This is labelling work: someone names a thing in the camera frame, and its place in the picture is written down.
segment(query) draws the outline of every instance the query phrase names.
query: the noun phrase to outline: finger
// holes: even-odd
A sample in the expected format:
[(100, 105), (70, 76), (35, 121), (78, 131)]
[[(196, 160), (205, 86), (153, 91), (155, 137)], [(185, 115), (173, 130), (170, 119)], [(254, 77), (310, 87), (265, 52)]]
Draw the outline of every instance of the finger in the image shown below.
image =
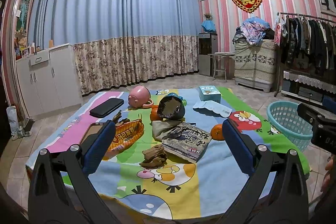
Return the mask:
[(321, 187), (321, 192), (324, 192), (328, 186), (329, 186), (329, 183), (330, 183), (330, 174), (327, 173), (323, 179), (323, 183), (322, 183), (322, 187)]
[(329, 160), (329, 162), (327, 163), (327, 165), (326, 165), (326, 167), (325, 167), (325, 170), (326, 170), (326, 171), (331, 170), (332, 167), (333, 167), (333, 165), (334, 165), (334, 157), (332, 157), (331, 160)]

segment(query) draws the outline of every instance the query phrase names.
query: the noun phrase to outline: blue box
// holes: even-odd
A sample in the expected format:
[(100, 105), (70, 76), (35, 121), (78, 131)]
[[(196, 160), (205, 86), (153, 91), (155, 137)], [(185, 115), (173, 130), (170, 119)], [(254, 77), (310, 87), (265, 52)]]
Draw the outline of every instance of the blue box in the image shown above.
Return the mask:
[(221, 93), (214, 85), (201, 85), (198, 87), (199, 98), (201, 101), (215, 101), (221, 103)]

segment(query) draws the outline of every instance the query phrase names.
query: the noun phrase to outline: human hand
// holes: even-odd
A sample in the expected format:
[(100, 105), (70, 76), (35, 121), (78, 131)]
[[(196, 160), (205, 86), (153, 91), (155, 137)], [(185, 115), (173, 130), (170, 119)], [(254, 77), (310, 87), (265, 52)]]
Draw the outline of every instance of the human hand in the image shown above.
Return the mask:
[(336, 160), (335, 155), (331, 157), (331, 159), (329, 160), (329, 162), (327, 163), (327, 165), (325, 167), (325, 170), (328, 171), (328, 172), (324, 176), (322, 187), (321, 187), (321, 192), (324, 192), (325, 190), (327, 190), (327, 188), (330, 184), (330, 172), (333, 168), (334, 160)]

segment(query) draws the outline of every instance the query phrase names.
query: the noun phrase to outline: red bird print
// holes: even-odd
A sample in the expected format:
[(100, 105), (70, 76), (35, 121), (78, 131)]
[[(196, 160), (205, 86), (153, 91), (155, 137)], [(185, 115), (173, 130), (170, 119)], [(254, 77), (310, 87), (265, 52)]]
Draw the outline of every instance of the red bird print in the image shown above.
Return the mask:
[(232, 112), (229, 119), (235, 122), (240, 133), (243, 130), (255, 130), (262, 132), (260, 119), (247, 111)]

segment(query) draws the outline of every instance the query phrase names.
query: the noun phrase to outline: green painting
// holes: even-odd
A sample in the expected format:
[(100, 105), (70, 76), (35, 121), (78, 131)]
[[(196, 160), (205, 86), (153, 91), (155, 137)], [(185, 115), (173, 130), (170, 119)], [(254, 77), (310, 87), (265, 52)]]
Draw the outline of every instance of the green painting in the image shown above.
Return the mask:
[(27, 29), (27, 18), (30, 0), (21, 0), (19, 10), (21, 11), (20, 16), (17, 18), (16, 30), (19, 31), (23, 27), (23, 33), (26, 33)]

